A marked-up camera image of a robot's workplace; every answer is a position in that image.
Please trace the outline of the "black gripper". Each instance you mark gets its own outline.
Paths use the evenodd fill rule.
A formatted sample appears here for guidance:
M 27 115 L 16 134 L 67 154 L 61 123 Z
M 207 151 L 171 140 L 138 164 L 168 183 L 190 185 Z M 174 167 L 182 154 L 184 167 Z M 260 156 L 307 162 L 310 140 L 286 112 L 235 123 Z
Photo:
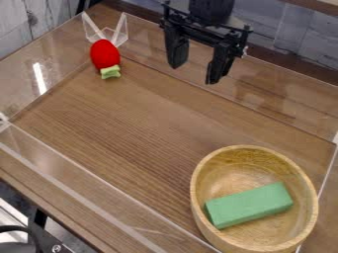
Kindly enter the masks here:
M 235 60 L 231 47 L 243 50 L 252 32 L 232 15 L 235 0 L 163 0 L 162 6 L 168 65 L 176 69 L 186 63 L 190 40 L 215 46 L 206 83 L 216 84 Z

